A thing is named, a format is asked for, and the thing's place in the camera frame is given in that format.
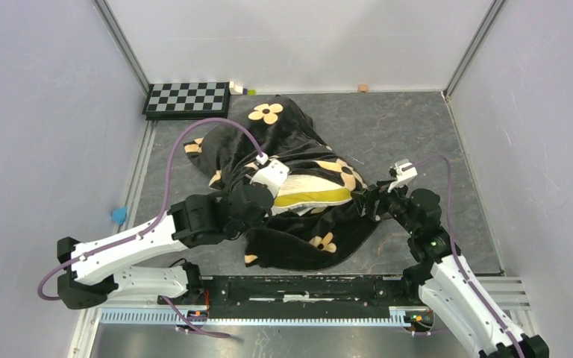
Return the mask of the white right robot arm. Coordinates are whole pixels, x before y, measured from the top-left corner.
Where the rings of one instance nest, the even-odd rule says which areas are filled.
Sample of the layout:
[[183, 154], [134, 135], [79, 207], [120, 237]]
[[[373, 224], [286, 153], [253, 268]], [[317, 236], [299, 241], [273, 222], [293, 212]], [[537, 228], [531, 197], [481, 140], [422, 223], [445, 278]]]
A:
[[362, 216], [389, 215], [410, 235], [416, 264], [402, 273], [401, 295], [440, 317], [471, 357], [549, 357], [545, 340], [531, 336], [503, 311], [470, 269], [441, 222], [440, 196], [429, 189], [378, 182], [354, 195]]

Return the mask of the black floral pillowcase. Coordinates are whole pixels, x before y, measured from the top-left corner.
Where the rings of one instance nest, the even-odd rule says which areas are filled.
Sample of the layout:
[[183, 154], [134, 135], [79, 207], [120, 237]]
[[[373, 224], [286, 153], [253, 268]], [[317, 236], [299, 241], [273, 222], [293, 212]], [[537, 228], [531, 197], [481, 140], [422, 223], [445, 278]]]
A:
[[245, 235], [247, 266], [316, 271], [345, 261], [375, 232], [377, 222], [359, 214], [352, 195], [365, 189], [361, 175], [316, 132], [312, 118], [291, 98], [275, 96], [184, 144], [189, 161], [214, 190], [249, 183], [258, 170], [257, 150], [290, 168], [289, 175], [313, 175], [344, 186], [351, 201], [321, 213], [283, 213]]

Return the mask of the white yellow pillow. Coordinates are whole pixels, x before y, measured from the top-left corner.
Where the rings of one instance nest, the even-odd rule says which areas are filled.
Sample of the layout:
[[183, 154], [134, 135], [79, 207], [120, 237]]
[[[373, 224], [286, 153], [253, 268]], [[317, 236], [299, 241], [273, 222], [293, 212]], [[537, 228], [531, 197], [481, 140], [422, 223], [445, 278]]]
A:
[[342, 185], [313, 175], [289, 175], [278, 190], [272, 214], [317, 214], [349, 201], [351, 192]]

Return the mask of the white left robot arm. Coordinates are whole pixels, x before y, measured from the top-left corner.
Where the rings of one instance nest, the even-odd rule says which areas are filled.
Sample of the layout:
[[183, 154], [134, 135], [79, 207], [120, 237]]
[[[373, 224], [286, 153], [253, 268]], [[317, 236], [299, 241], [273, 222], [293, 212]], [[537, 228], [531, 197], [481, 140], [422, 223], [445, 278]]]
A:
[[232, 192], [190, 195], [166, 211], [126, 232], [94, 242], [72, 237], [57, 243], [65, 266], [57, 295], [71, 310], [81, 310], [123, 296], [181, 298], [195, 304], [204, 296], [197, 265], [184, 262], [166, 268], [142, 267], [152, 257], [202, 245], [234, 240], [262, 227], [271, 215], [274, 195], [263, 185], [243, 185]]

